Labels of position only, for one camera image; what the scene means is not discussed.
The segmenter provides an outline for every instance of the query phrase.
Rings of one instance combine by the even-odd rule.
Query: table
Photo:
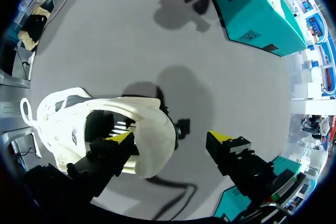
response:
[[[200,16],[183,0],[66,0],[43,33],[32,69],[30,102],[82,87],[94,97],[164,95],[174,121],[189,118],[160,180],[121,174],[95,204],[119,214],[175,220],[210,216],[233,185],[205,149],[214,130],[244,136],[266,161],[283,149],[289,132],[289,78],[283,59],[229,41],[213,4]],[[39,142],[43,162],[53,157]],[[168,186],[158,185],[162,180]]]

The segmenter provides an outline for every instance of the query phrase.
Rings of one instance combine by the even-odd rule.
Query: cable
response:
[[[28,153],[33,154],[34,152],[30,152],[31,149],[32,148],[30,147],[26,152],[18,152],[18,153],[15,153],[15,155],[16,155],[17,158],[20,158],[20,157],[26,156]]]
[[[20,158],[20,157],[24,157],[24,156],[26,156],[27,154],[31,153],[31,154],[34,154],[36,158],[40,158],[39,156],[36,155],[35,152],[30,152],[31,149],[32,149],[32,147],[30,147],[26,152],[17,152],[17,153],[15,153],[15,156],[16,156],[17,158]]]
[[[190,194],[190,196],[189,196],[188,200],[186,201],[186,203],[184,204],[184,206],[169,221],[175,219],[187,207],[187,205],[189,204],[190,200],[193,198],[194,194],[197,191],[197,188],[194,187],[193,189],[194,189],[194,191]]]
[[[28,80],[28,76],[27,76],[27,72],[26,72],[26,70],[25,70],[24,63],[27,64],[28,66],[29,66],[29,63],[26,62],[26,61],[24,61],[24,62],[22,61],[22,58],[21,58],[21,56],[20,56],[20,54],[19,54],[19,48],[18,48],[18,45],[16,45],[16,52],[17,52],[17,55],[19,56],[19,59],[20,59],[20,61],[21,61],[22,68],[23,68],[23,71],[24,71],[25,76],[26,76],[26,80]]]
[[[188,197],[188,200],[186,201],[184,206],[170,220],[175,219],[187,207],[187,205],[189,204],[189,202],[191,201],[191,199],[193,198],[193,196],[195,195],[195,193],[197,192],[197,189],[198,189],[197,186],[193,185],[193,184],[171,182],[171,181],[168,181],[168,180],[161,179],[157,176],[149,178],[149,179],[147,179],[147,181],[150,182],[150,183],[153,183],[155,185],[159,185],[159,186],[184,189],[183,193],[181,193],[176,198],[174,198],[173,200],[169,201],[166,205],[164,205],[161,208],[161,210],[153,217],[152,220],[158,220],[161,216],[163,216],[169,209],[171,209],[174,205],[176,205],[180,200],[183,199],[183,197],[187,193],[188,187],[192,187],[193,192]]]

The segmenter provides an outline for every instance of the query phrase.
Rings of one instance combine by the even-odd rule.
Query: white sneaker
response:
[[[123,172],[143,178],[157,175],[174,152],[175,127],[159,107],[155,98],[94,99],[83,89],[72,88],[46,96],[35,121],[28,99],[20,102],[23,120],[37,130],[61,171],[84,157],[92,140],[132,130],[139,155],[130,157]]]

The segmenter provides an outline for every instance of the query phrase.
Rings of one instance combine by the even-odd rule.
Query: shoelace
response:
[[[27,116],[24,110],[24,105],[26,104],[27,106]],[[61,111],[63,108],[66,106],[66,100],[63,101],[61,108],[58,111]],[[48,151],[54,152],[55,151],[55,145],[53,145],[53,142],[55,141],[52,136],[48,136],[46,133],[42,132],[41,130],[41,125],[43,122],[47,121],[48,118],[56,113],[56,107],[55,106],[45,106],[42,109],[43,115],[37,115],[36,118],[37,120],[33,119],[33,113],[31,111],[31,105],[28,101],[27,98],[22,98],[20,101],[20,111],[21,111],[21,116],[23,121],[30,127],[33,127],[36,129],[37,134],[39,135],[42,143],[45,145]]]

